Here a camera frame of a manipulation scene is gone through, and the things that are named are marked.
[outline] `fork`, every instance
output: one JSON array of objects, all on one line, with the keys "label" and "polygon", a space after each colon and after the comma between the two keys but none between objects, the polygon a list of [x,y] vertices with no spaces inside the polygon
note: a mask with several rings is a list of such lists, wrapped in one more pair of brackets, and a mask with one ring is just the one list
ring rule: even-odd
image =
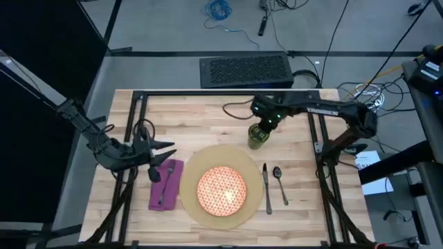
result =
[{"label": "fork", "polygon": [[173,161],[172,161],[172,165],[170,165],[170,166],[168,167],[168,177],[166,177],[165,187],[163,187],[163,191],[161,192],[161,195],[160,195],[159,205],[162,205],[162,204],[163,204],[163,201],[164,201],[164,199],[165,199],[166,185],[168,185],[169,177],[172,175],[172,172],[174,172],[174,168],[175,168],[175,160],[173,160]]}]

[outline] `spoon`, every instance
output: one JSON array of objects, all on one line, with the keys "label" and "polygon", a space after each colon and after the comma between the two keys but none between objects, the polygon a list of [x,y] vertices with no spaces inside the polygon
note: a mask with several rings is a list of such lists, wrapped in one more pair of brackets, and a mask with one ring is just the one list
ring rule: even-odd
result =
[{"label": "spoon", "polygon": [[280,181],[280,178],[282,177],[282,170],[279,167],[274,167],[272,170],[272,174],[275,178],[278,179],[278,183],[280,184],[280,189],[282,190],[283,195],[283,203],[284,205],[289,205],[288,199],[286,198],[286,194],[284,194],[282,182]]}]

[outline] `black box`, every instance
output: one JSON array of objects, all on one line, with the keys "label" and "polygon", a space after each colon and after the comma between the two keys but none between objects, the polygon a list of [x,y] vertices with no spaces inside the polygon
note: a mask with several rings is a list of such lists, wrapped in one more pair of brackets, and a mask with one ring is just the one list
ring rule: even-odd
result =
[{"label": "black box", "polygon": [[293,76],[286,53],[200,59],[203,89],[290,89]]}]

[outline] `beige plate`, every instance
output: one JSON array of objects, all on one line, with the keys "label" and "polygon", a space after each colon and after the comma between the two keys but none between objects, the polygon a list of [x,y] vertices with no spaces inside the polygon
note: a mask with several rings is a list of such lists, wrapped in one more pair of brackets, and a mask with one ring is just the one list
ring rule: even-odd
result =
[{"label": "beige plate", "polygon": [[[197,197],[200,178],[211,168],[229,167],[237,171],[246,183],[246,200],[230,216],[214,216],[203,209]],[[213,229],[231,229],[249,220],[263,197],[263,180],[257,165],[243,150],[231,145],[204,148],[189,159],[180,181],[180,199],[189,215],[199,224]]]}]

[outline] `white paper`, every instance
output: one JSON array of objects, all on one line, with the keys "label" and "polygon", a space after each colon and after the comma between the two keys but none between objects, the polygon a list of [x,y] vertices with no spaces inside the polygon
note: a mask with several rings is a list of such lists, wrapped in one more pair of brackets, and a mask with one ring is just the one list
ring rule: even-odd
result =
[{"label": "white paper", "polygon": [[[356,155],[355,165],[359,168],[359,170],[361,170],[366,167],[370,167],[372,164],[379,161],[380,157],[376,151],[363,151]],[[363,188],[363,194],[364,195],[380,194],[380,193],[385,193],[386,190],[388,190],[388,192],[394,191],[392,185],[390,184],[389,179],[388,182],[386,183],[386,187],[385,187],[385,181],[386,178],[382,178],[377,181],[373,181],[371,183],[367,183],[361,186]]]}]

